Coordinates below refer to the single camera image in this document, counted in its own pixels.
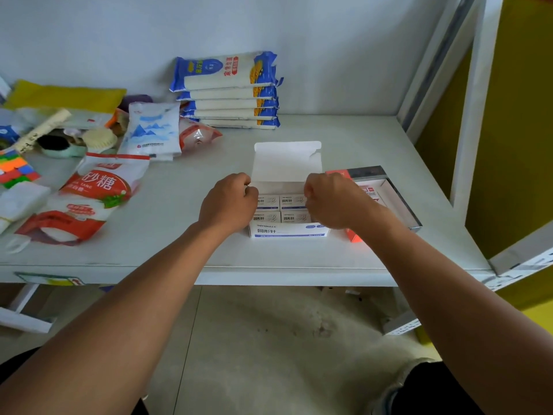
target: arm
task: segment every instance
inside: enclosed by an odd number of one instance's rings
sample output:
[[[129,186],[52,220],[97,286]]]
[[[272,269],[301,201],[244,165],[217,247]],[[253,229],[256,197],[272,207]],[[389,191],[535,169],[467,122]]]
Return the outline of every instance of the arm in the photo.
[[[447,367],[489,414],[553,413],[553,337],[340,174],[312,174],[307,208],[382,260]]]
[[[0,386],[2,413],[131,413],[198,274],[257,207],[240,173],[219,181],[200,218],[37,351]]]

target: forearm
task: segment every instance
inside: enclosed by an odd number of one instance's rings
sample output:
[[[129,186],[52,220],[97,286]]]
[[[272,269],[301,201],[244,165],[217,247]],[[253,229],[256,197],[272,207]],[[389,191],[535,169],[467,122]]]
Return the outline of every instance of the forearm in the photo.
[[[551,335],[388,210],[378,212],[356,233],[389,269],[460,384],[489,413],[528,411],[532,401],[539,413],[543,393],[553,386]],[[498,408],[497,396],[505,391]]]
[[[4,413],[130,413],[222,240],[194,224],[137,268],[2,385]]]

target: rubik's cube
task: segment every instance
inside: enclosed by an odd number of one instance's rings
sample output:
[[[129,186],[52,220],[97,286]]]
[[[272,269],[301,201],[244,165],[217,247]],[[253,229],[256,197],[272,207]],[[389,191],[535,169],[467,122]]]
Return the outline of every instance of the rubik's cube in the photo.
[[[19,182],[40,177],[27,161],[14,149],[0,151],[0,184],[11,188]]]

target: shelf surface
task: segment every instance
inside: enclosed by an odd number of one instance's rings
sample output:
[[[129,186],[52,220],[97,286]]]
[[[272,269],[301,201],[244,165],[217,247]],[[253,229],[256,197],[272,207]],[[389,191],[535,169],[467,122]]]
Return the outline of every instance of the shelf surface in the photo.
[[[98,271],[98,267],[126,267],[129,273],[196,221],[203,198],[217,180],[230,173],[251,172],[256,142],[319,140],[323,170],[381,165],[422,222],[418,235],[463,269],[491,273],[395,117],[290,115],[280,120],[282,126],[276,131],[224,129],[224,136],[212,146],[172,163],[150,163],[140,192],[79,246],[32,243],[23,252],[10,255],[4,251],[7,236],[0,237],[0,272],[2,268],[36,272],[51,267],[96,267]],[[40,183],[52,188],[59,188],[78,163],[78,159],[50,159],[39,154],[28,159],[43,175]],[[246,231],[237,233],[215,251],[205,271],[244,269],[275,277],[279,271],[274,268],[287,273],[314,269],[387,273],[365,244],[351,244],[336,230],[326,238],[296,239],[252,239]]]

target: white shelf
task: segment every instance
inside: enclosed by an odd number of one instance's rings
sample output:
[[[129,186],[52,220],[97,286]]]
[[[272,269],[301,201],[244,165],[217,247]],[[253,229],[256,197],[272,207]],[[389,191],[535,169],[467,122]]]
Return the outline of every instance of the white shelf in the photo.
[[[276,131],[226,129],[212,146],[172,163],[151,163],[140,192],[79,246],[33,243],[9,255],[6,236],[0,237],[0,281],[20,281],[13,272],[23,271],[75,276],[85,283],[118,282],[197,219],[204,196],[218,179],[251,172],[254,143],[307,140],[322,142],[324,170],[381,165],[422,222],[418,234],[423,239],[476,278],[493,275],[395,117],[280,120]],[[28,159],[43,175],[40,183],[52,188],[59,188],[78,162],[38,154]],[[349,243],[342,231],[298,239],[235,234],[213,254],[198,284],[395,285],[376,255],[365,244]]]

